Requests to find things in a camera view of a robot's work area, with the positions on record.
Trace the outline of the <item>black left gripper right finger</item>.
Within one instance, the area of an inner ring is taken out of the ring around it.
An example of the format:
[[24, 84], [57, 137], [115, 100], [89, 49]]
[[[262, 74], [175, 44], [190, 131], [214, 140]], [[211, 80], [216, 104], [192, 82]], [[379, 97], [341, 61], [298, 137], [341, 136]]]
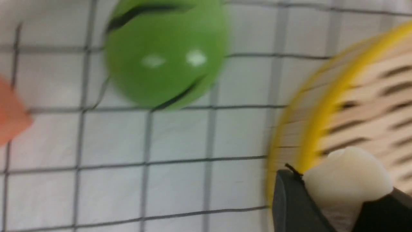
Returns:
[[390, 194], [365, 202], [356, 220], [355, 232], [410, 232], [412, 198], [395, 188]]

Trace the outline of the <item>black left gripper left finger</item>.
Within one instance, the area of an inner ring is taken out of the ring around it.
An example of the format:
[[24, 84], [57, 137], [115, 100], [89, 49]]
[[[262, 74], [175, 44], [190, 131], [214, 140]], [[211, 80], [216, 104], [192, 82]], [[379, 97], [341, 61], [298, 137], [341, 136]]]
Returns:
[[276, 172], [272, 217], [275, 232], [335, 232], [309, 196], [303, 175], [286, 163]]

